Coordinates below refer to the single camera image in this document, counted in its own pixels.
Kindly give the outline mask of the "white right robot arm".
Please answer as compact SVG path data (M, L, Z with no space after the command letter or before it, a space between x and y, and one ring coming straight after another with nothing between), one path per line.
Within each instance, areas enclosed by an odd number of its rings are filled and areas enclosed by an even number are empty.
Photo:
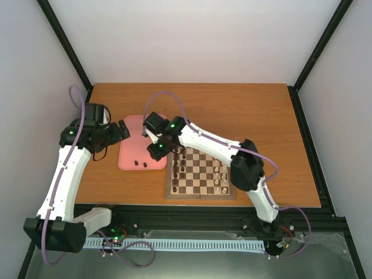
M232 141L201 129L187 119L176 116L167 120L152 112L143 120L144 137L152 143L147 147L150 157L161 160L176 147L194 148L208 154L230 168L230 181L237 189L244 191L251 199L257 214L260 231L274 236L280 227L281 214L268 190L264 160L267 157L258 153L255 144Z

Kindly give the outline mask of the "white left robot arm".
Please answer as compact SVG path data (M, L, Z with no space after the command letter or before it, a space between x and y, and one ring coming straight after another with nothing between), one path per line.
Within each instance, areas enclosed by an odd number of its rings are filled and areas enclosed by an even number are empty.
M111 121L107 106L86 103L83 115L60 134L59 157L51 186L34 218L27 218L23 229L37 248L77 253L85 239L99 229L108 234L120 230L121 220L106 207L95 207L74 216L77 191L90 160L101 151L130 137L123 120Z

